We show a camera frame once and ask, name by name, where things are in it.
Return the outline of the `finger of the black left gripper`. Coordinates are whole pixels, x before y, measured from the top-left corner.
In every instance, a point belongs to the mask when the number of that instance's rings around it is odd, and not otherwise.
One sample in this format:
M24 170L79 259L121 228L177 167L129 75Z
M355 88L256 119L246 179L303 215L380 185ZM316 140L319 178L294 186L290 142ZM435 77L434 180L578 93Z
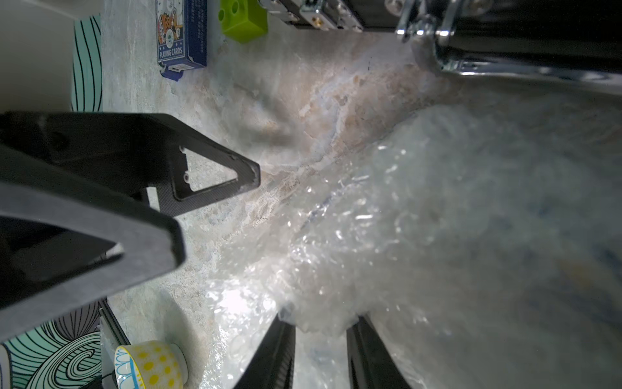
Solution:
M147 199L155 188L160 212L177 217L252 191L258 163L161 113L7 112L1 143L111 191ZM236 176L193 190L186 181L191 151Z
M171 217L1 149L1 337L164 275L186 257Z

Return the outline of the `clear bubble wrap sheet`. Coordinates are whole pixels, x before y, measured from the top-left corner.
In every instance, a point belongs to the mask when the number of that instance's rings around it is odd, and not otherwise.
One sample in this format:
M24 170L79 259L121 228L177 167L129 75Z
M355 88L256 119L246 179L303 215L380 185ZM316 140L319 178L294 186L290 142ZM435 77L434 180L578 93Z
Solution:
M618 388L621 108L422 110L223 256L226 388L273 319L299 388L345 386L365 319L416 388Z

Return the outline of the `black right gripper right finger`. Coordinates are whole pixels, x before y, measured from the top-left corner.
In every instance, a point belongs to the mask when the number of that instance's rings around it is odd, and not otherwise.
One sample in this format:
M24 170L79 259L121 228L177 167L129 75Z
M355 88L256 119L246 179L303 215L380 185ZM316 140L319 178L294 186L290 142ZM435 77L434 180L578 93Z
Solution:
M347 330L351 388L411 389L366 316Z

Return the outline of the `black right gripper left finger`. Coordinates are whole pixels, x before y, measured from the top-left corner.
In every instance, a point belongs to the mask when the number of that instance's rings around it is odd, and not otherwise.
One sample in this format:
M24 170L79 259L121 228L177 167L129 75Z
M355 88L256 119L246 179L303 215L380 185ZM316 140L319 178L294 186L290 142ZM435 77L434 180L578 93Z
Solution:
M276 316L234 389L291 389L296 329Z

